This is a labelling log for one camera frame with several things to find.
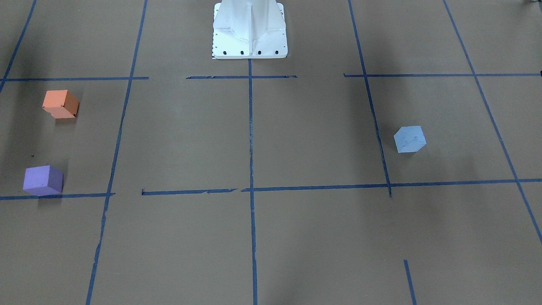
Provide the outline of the light blue foam block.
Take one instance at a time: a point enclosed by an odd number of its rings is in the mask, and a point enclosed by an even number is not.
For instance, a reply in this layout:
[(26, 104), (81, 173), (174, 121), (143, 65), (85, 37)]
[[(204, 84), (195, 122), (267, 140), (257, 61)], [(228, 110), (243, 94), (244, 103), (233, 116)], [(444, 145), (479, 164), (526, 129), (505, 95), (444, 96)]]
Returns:
[(421, 126), (401, 127), (393, 136), (399, 154), (415, 153), (426, 144), (426, 138)]

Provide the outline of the orange foam block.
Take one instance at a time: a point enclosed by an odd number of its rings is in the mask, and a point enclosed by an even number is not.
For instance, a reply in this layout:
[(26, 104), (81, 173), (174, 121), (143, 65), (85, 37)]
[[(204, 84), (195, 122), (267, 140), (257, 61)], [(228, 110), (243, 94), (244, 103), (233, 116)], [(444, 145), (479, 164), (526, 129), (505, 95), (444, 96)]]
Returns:
[(79, 103), (79, 99), (67, 89), (49, 90), (42, 108), (55, 119), (71, 119), (77, 117)]

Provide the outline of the purple foam block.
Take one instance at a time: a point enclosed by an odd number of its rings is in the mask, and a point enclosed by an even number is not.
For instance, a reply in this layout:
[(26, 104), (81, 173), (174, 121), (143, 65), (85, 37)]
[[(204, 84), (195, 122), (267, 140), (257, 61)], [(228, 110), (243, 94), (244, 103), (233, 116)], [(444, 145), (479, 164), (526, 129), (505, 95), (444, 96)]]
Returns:
[(39, 197), (60, 194), (63, 178), (63, 173), (51, 165), (27, 168), (22, 189)]

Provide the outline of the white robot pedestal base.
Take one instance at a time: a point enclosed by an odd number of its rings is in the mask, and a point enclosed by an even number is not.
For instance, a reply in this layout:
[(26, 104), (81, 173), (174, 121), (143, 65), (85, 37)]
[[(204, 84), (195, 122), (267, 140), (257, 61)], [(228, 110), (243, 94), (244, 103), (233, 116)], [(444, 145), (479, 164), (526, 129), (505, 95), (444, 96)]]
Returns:
[(223, 0), (213, 8), (212, 58), (286, 58), (285, 8), (276, 0)]

